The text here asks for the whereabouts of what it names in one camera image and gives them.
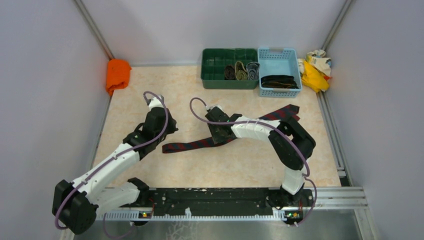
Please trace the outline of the red navy striped tie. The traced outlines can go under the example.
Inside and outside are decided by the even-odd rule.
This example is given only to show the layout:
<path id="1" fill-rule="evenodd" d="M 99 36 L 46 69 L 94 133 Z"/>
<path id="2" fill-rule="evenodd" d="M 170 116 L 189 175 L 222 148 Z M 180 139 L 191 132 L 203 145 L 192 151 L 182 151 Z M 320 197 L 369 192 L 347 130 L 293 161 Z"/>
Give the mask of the red navy striped tie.
<path id="1" fill-rule="evenodd" d="M 297 114 L 300 111 L 300 107 L 293 104 L 288 104 L 282 108 L 279 108 L 273 112 L 270 112 L 268 114 L 265 114 L 261 117 L 259 117 L 261 120 L 283 120 L 288 117 L 293 117 L 296 121 L 300 120 L 300 117 L 297 116 Z M 192 141 L 192 142 L 171 142 L 166 143 L 162 146 L 162 153 L 163 154 L 172 154 L 172 153 L 178 153 L 178 152 L 185 152 L 185 151 L 191 151 L 196 149 L 203 149 L 203 148 L 215 148 L 220 147 L 223 145 L 226 145 L 232 141 L 234 141 L 236 138 L 231 137 L 229 139 L 224 140 L 223 142 L 215 143 L 212 137 Z"/>

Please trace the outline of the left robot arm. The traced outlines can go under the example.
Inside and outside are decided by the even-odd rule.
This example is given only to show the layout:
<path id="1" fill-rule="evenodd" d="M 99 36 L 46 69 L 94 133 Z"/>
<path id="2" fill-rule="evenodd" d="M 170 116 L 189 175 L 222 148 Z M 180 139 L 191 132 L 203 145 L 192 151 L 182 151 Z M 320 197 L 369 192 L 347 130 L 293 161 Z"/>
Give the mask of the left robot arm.
<path id="1" fill-rule="evenodd" d="M 177 122 L 168 108 L 151 106 L 133 132 L 98 165 L 72 181 L 65 179 L 54 188 L 52 214 L 59 230 L 69 229 L 79 235 L 87 231 L 98 215 L 122 205 L 134 203 L 144 207 L 150 193 L 141 188 L 141 180 L 135 178 L 117 190 L 107 190 L 109 183 L 153 152 L 169 134 L 175 133 Z"/>

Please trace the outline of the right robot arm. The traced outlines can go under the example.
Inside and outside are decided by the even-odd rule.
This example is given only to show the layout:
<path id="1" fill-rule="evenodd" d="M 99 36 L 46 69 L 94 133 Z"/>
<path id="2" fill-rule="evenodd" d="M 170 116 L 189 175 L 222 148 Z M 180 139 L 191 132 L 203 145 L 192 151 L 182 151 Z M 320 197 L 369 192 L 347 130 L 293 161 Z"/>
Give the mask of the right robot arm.
<path id="1" fill-rule="evenodd" d="M 307 160 L 313 154 L 316 141 L 294 117 L 266 120 L 248 118 L 238 113 L 228 116 L 219 106 L 215 106 L 207 110 L 205 118 L 216 144 L 230 138 L 270 143 L 285 166 L 281 183 L 283 203 L 295 206 L 301 200 L 304 177 L 310 173 Z"/>

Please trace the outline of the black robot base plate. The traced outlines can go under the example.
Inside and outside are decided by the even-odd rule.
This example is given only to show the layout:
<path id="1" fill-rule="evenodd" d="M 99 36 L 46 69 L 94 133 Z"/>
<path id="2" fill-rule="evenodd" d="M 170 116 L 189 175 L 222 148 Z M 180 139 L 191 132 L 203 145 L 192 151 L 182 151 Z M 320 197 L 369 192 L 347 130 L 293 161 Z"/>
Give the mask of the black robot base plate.
<path id="1" fill-rule="evenodd" d="M 301 189 L 291 195 L 282 188 L 156 188 L 145 190 L 127 207 L 150 208 L 153 216 L 265 217 L 274 210 L 312 206 L 313 192 Z"/>

